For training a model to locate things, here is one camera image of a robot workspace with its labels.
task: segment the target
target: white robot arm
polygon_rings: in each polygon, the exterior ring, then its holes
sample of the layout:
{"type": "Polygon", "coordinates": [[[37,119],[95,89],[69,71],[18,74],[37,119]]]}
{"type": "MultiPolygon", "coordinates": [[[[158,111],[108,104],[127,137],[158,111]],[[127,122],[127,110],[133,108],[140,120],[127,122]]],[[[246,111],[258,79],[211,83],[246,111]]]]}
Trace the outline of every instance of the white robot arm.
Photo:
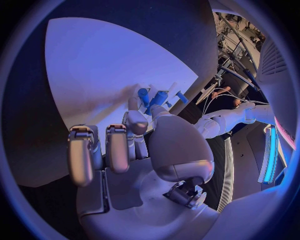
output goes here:
{"type": "Polygon", "coordinates": [[[259,121],[275,125],[274,113],[270,105],[255,105],[253,102],[243,102],[233,110],[219,110],[203,115],[194,125],[206,139],[228,133],[237,124],[253,124],[259,121]]]}

